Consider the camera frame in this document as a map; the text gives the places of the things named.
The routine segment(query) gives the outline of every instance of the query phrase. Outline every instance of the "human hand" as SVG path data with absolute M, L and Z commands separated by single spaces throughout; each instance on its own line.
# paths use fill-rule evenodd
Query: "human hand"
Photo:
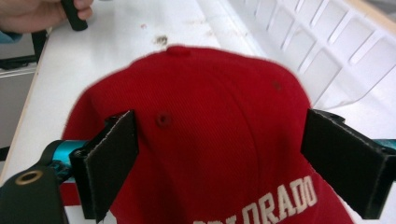
M 92 15 L 93 0 L 73 0 L 78 17 L 87 20 Z M 61 0 L 0 0 L 0 31 L 32 33 L 66 20 Z

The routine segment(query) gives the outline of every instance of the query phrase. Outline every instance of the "cap eyelet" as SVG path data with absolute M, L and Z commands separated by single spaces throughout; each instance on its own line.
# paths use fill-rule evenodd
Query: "cap eyelet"
M 168 112 L 160 112 L 156 118 L 156 124 L 160 128 L 168 127 L 172 123 L 172 117 Z

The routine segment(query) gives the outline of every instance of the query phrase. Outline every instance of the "metal grommet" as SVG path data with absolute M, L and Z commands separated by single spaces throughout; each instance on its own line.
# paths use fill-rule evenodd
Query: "metal grommet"
M 27 173 L 24 173 L 23 175 L 18 176 L 18 178 L 15 180 L 15 183 L 17 185 L 28 185 L 37 181 L 37 179 L 39 179 L 42 175 L 43 172 L 40 170 L 29 171 Z

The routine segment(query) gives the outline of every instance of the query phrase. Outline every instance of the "white embroidery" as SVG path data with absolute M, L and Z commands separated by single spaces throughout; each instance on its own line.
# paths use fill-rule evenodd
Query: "white embroidery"
M 308 206 L 306 203 L 305 188 L 302 179 L 296 179 L 290 183 L 293 199 L 296 204 L 297 214 L 302 213 Z
M 285 219 L 285 217 L 291 217 L 296 214 L 296 209 L 291 204 L 289 194 L 286 192 L 284 185 L 277 188 L 277 201 L 279 207 L 279 221 Z
M 261 221 L 262 224 L 275 224 L 287 217 L 302 213 L 308 206 L 311 207 L 318 202 L 311 176 L 308 175 L 304 179 L 299 178 L 291 181 L 289 187 L 293 201 L 290 199 L 285 185 L 280 185 L 276 192 L 277 207 L 273 194 L 271 192 L 266 193 L 258 201 L 260 213 L 256 203 L 251 203 L 242 209 L 244 224 L 261 224 Z M 234 215 L 227 218 L 225 223 L 235 224 L 236 220 L 236 215 Z M 223 224 L 223 222 L 219 220 L 194 221 L 192 224 Z
M 279 218 L 274 216 L 274 209 L 275 209 L 275 203 L 274 203 L 274 197 L 272 193 L 267 193 L 264 196 L 262 196 L 259 199 L 259 205 L 260 209 L 262 211 L 262 223 L 263 224 L 270 224 L 272 223 L 277 223 L 279 222 Z
M 251 214 L 253 216 L 253 223 L 260 224 L 259 210 L 257 209 L 257 204 L 255 204 L 255 203 L 251 203 L 250 205 L 248 205 L 242 209 L 242 216 L 244 217 L 244 224 L 251 223 L 250 217 L 249 217 L 249 211 L 251 211 Z
M 317 194 L 315 193 L 314 184 L 312 183 L 312 178 L 309 175 L 304 177 L 304 189 L 305 189 L 306 200 L 308 202 L 308 205 L 311 207 L 318 202 L 318 197 Z

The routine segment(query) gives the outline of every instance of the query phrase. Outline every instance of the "cap button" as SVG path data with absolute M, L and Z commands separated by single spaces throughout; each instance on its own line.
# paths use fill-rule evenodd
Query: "cap button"
M 166 50 L 166 53 L 171 56 L 189 56 L 191 51 L 183 46 L 172 46 Z

